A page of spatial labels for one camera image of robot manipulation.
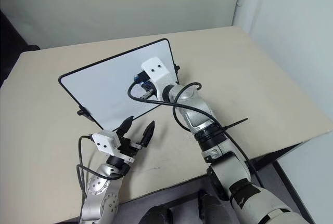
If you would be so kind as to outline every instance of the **black cable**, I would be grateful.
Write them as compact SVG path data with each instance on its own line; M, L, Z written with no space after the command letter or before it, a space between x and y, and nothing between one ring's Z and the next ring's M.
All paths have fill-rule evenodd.
M82 162L82 152L81 152L81 142L82 142L82 139L83 138L87 138L90 140L90 136L81 136L79 138L79 143L78 143L78 150L79 150L79 162L81 165L83 165L83 162ZM83 174L83 169L81 169L81 179L79 180L79 183L82 183L83 184L83 195L84 195L84 198L87 198L87 194L85 193L85 183L84 183L84 174Z
M90 168L81 165L81 164L78 164L78 165L76 166L76 172L77 172L78 175L80 174L80 168L84 169L85 171L88 171L89 173L93 174L94 176L100 177L100 178L105 179L105 180L114 181L114 180L118 180L118 179L120 179L120 178L123 177L123 176L121 176L121 175L118 175L118 176L115 176L115 177L104 176L104 175L101 175L101 174L99 174L99 173L97 173L97 172L91 170Z
M95 176L98 176L100 178L103 178L103 179L107 179L107 180L116 180L116 179L119 179L121 178L122 176L120 177L106 177L106 176L103 176L85 166L83 166L83 161L82 161L82 150L81 150L81 143L82 143L82 139L83 138L87 138L89 140L92 141L91 137L90 136L81 136L79 138L79 142L78 142L78 151L79 151L79 162L80 164L78 164L76 166L76 173L78 175L78 181L79 181L79 185L80 185L80 188L81 188L81 191L82 191L82 200L81 200L81 210L80 210L80 216L79 216L79 221L81 220L81 216L82 216L82 208L83 208L83 204L85 202L85 199L87 198L87 194L85 192L85 180L84 180L84 173L83 173L83 170L86 170L92 174L94 174Z
M248 165L250 166L250 168L253 170L254 176L257 178L259 185L263 188L264 185L257 173L257 171L255 170L255 167L253 166L253 164L251 163L250 159L247 157L247 155L245 154L245 152L241 149L241 147L238 145L238 143L226 132L225 127L223 127L220 122L214 118L211 114L207 113L206 111L197 109L195 107L191 107L191 106L187 106L185 104L180 104L180 103L170 103L170 102L164 102L164 101L158 101L158 100L148 100L148 99L143 99L143 98L137 98L134 97L131 94L131 91L133 89L133 87L136 85L136 82L133 82L129 89L127 90L127 95L138 102L143 102L143 103L153 103L153 104L159 104L159 105L164 105L164 106L172 106L172 107L180 107L180 108L184 108L184 109L188 109L188 110L192 110L192 111L196 111L198 113L201 113L207 117L209 117L211 120L213 120L215 122L215 124L221 128L223 130L223 133L230 139L230 141L236 146L237 149L239 149L240 153L244 156L246 162L248 163Z
M194 86L194 85L197 85L197 86L198 86L197 90L200 90L200 89L202 88L201 84L198 83L198 82L190 83L190 84L184 86L184 88L182 88L182 89L179 91L179 93L176 95L176 97L175 97L175 99L174 99L173 102L174 102L174 103L177 103L178 98L181 96L181 94L182 94L187 88L189 88L189 87L191 87L191 86ZM179 119L178 119L178 117L177 117L177 115L176 115L176 107L175 107L175 106L172 107L172 114L173 114L173 117L175 118L176 122L179 124L179 126L180 126L181 128L183 128L183 129L186 130L186 131L190 131L189 128L185 127L185 126L179 121Z
M90 139L90 136L81 136L79 138L79 142L78 142L78 151L79 151L79 162L81 165L83 165L82 162L82 152L81 152L81 142L83 138L88 138ZM81 169L81 176L78 176L78 180L79 180L79 185L82 191L82 199L81 199L81 208L80 208L80 216L79 216L79 222L81 220L81 216L82 216L82 208L83 208L83 204L85 202L85 199L87 198L87 194L85 192L85 183L84 183L84 173L83 173L83 169Z

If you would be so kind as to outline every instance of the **beige table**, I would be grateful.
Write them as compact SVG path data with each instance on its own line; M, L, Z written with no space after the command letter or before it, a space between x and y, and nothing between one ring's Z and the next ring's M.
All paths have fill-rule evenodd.
M183 84L198 81L201 95L250 158L309 140L333 129L295 83L240 28L162 34L23 53L0 93L0 222L51 223L79 214L77 139L98 131L77 116L78 106L58 76L166 37ZM133 123L130 136L156 121L150 147L124 179L122 202L203 175L208 165L191 134L158 107ZM84 163L105 156L84 143Z

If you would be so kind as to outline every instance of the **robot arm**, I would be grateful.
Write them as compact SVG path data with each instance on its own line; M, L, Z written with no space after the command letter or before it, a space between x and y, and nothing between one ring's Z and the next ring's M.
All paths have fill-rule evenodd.
M146 89L144 99L155 95L159 101L173 103L184 88L172 80L171 74L157 57L145 61L142 73L134 80ZM192 87L186 89L176 103L214 116L211 108ZM251 182L245 158L216 122L193 110L180 107L178 110L198 141L204 160L210 163L207 173L218 196L221 200L230 200L241 223L307 223L271 192Z
M109 158L101 164L97 173L114 178L108 180L92 175L87 183L87 198L82 207L80 223L110 224L118 210L118 192L123 176L130 170L134 156L141 149L148 146L155 127L152 121L146 128L141 142L133 143L123 135L131 127L133 117L127 118L117 132L102 130L92 134L92 139L101 152L107 153Z

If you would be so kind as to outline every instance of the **white wall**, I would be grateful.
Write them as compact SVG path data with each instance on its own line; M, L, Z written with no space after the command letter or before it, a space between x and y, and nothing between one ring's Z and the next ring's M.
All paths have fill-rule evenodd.
M0 0L41 48L231 25L236 0Z
M333 120L333 0L244 0L234 24ZM328 134L279 160L317 224L328 223L331 215L332 150Z

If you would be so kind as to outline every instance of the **whiteboard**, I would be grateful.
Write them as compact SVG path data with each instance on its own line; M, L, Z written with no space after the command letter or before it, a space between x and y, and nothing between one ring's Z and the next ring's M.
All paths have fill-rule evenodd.
M166 38L64 74L59 82L99 127L115 130L127 117L138 118L156 107L155 104L134 101L127 95L133 78L142 71L141 64L152 57L160 58L178 82ZM136 97L144 93L145 90L138 85L132 90Z

